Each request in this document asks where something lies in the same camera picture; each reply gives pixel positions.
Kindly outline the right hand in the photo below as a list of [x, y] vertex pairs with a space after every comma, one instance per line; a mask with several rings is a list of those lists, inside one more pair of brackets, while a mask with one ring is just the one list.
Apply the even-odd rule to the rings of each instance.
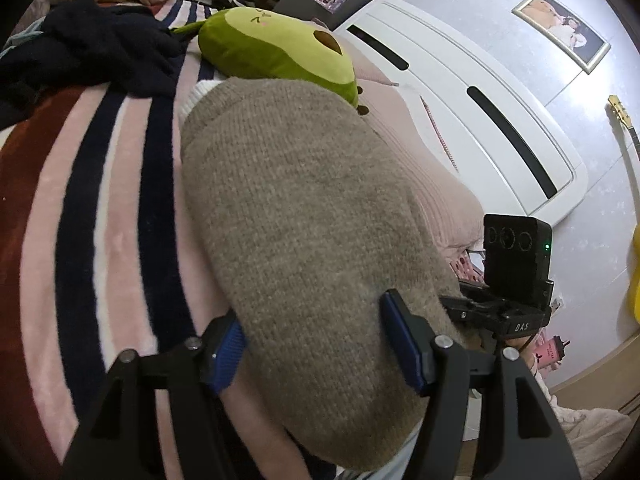
[[508, 347], [518, 350], [521, 358], [524, 360], [533, 375], [538, 370], [536, 349], [540, 334], [525, 336], [521, 338], [509, 339], [506, 341]]

